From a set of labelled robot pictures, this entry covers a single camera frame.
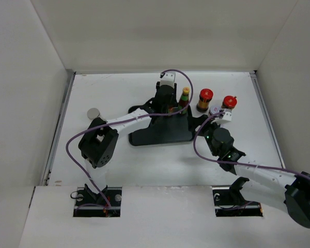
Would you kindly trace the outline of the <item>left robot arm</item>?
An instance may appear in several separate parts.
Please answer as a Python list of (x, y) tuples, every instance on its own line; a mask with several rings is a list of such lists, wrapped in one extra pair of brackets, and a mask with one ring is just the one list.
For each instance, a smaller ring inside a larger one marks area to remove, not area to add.
[(176, 91), (176, 83), (160, 81), (157, 83), (155, 96), (130, 114), (108, 121), (97, 117), (91, 122), (78, 148), (86, 163), (87, 176), (94, 186), (87, 197), (94, 206), (105, 202), (106, 194), (103, 190), (107, 186), (106, 165), (114, 154), (117, 141), (130, 133), (157, 124), (163, 119), (160, 114), (174, 112), (177, 105)]

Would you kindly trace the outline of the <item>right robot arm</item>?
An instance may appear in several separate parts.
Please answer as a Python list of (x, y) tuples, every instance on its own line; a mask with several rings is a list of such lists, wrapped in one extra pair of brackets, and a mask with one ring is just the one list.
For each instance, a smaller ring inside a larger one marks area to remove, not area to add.
[(205, 138), (213, 160), (238, 179), (229, 188), (229, 198), (237, 205), (259, 202), (288, 214), (310, 229), (310, 174), (259, 165), (234, 147), (230, 132), (216, 123), (214, 116), (188, 117), (188, 129)]

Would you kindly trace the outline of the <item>green sauce bottle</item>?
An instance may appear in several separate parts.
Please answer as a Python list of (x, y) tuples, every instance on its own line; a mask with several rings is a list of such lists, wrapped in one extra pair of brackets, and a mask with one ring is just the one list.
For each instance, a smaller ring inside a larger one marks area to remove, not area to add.
[(173, 116), (173, 115), (176, 115), (179, 110), (180, 109), (179, 109), (178, 105), (174, 105), (174, 106), (170, 106), (168, 108), (167, 113), (169, 116)]
[(190, 93), (190, 88), (184, 87), (182, 90), (182, 94), (180, 96), (179, 102), (178, 102), (179, 110), (183, 109), (184, 107), (186, 107), (188, 105), (189, 93)]

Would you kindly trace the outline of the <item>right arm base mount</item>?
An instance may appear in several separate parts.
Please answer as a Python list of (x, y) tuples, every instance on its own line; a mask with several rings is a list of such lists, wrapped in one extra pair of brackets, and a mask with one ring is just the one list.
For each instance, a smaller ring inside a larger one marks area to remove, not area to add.
[(230, 186), (212, 188), (216, 217), (263, 217), (261, 204), (245, 200), (240, 193), (248, 181), (240, 177)]

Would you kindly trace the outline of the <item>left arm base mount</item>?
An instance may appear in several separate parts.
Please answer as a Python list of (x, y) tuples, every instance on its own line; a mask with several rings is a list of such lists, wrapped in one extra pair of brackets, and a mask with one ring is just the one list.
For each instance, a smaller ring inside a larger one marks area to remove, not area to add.
[(93, 192), (87, 184), (70, 194), (74, 200), (73, 216), (76, 218), (118, 218), (121, 214), (122, 188), (106, 187), (102, 193)]

